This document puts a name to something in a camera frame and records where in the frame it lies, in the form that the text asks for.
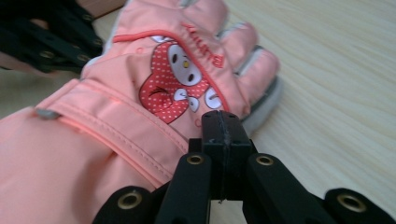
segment my melody character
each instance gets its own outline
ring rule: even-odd
[[[189,108],[196,112],[199,98],[211,109],[221,107],[221,101],[198,67],[174,40],[154,36],[158,45],[151,59],[151,75],[140,89],[142,106],[165,123],[179,118]]]

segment black plastic bracket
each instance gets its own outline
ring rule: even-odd
[[[202,121],[203,138],[190,140],[173,179],[147,196],[148,217],[155,218],[94,223],[208,223],[211,200],[237,200],[248,224],[396,224],[353,190],[332,189],[324,200],[309,193],[279,159],[257,152],[237,116],[211,111]],[[112,216],[104,209],[110,201],[97,217]]]
[[[37,70],[79,73],[102,52],[103,41],[93,30],[92,15],[75,0],[3,0],[0,6],[0,51]]]

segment glove strap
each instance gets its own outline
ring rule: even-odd
[[[106,144],[156,188],[188,150],[186,139],[144,107],[89,79],[71,80],[36,108]]]

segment pink stitching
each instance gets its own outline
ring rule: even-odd
[[[91,114],[89,114],[89,113],[87,113],[87,112],[85,112],[85,111],[82,111],[81,109],[79,109],[79,108],[77,108],[77,107],[73,107],[72,105],[67,105],[67,104],[61,103],[61,102],[58,102],[58,105],[59,105],[60,107],[63,107],[63,108],[66,109],[66,110],[67,110],[67,109],[71,110],[72,113],[75,112],[75,113],[81,115],[82,117],[84,117],[84,118],[86,118],[86,119],[89,119],[89,120],[90,120],[91,122],[93,122],[94,124],[99,125],[99,127],[105,129],[105,131],[109,131],[109,132],[112,133],[114,136],[116,136],[117,138],[119,138],[123,143],[125,143],[130,149],[132,149],[132,150],[134,150],[135,152],[137,152],[144,160],[146,160],[148,163],[150,163],[152,166],[154,166],[154,167],[155,167],[158,171],[160,171],[163,175],[165,175],[167,178],[171,178],[170,175],[168,175],[168,174],[165,173],[166,169],[160,168],[160,166],[158,166],[157,164],[155,164],[153,161],[150,161],[149,158],[148,158],[147,156],[145,156],[145,155],[141,152],[141,150],[135,149],[134,146],[131,145],[131,143],[129,143],[127,140],[125,140],[125,139],[128,139],[128,138],[126,138],[125,136],[123,136],[123,135],[120,134],[120,133],[117,133],[117,131],[112,130],[112,129],[110,128],[111,125],[109,125],[109,124],[107,124],[107,123],[105,123],[105,122],[103,122],[103,121],[101,121],[101,120],[96,119],[96,118],[95,118],[94,116],[92,116]]]
[[[104,89],[102,89],[102,88],[100,88],[100,87],[95,87],[95,86],[93,86],[92,84],[86,83],[86,82],[81,83],[81,84],[84,84],[86,87],[92,89],[93,91],[99,92],[99,93],[101,93],[101,94],[106,93],[105,97],[106,97],[107,99],[109,99],[109,100],[113,100],[112,94],[111,94],[110,92],[108,92],[107,90],[104,90]],[[124,104],[128,105],[129,107],[131,107],[132,109],[134,109],[135,111],[137,111],[140,115],[142,115],[142,116],[145,117],[146,119],[148,119],[148,120],[150,120],[151,122],[153,122],[153,123],[155,124],[155,126],[159,127],[161,131],[163,131],[164,133],[166,133],[166,137],[167,137],[167,138],[171,139],[172,142],[176,143],[176,145],[178,146],[178,148],[183,148],[183,145],[182,145],[179,141],[177,141],[174,137],[172,137],[172,134],[171,134],[171,133],[169,133],[168,131],[166,131],[166,129],[164,128],[164,125],[163,125],[162,123],[160,123],[160,122],[158,122],[158,121],[152,119],[151,117],[146,116],[145,113],[144,113],[144,111],[142,111],[141,109],[139,109],[139,108],[137,108],[137,107],[135,107],[135,106],[133,106],[133,105],[128,104],[128,102],[125,102],[125,101],[123,101],[123,100],[121,100],[121,99],[119,99],[119,100],[120,100],[121,102],[123,102]]]

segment cartoon bunny face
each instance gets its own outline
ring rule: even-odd
[[[166,123],[188,109],[196,112],[205,93],[204,105],[212,109],[220,107],[219,97],[184,49],[173,40],[156,42],[160,45],[152,55],[152,74],[139,92],[142,106]]]
[[[186,52],[179,45],[169,47],[168,60],[176,79],[181,84],[194,86],[202,80],[201,71],[190,61]]]

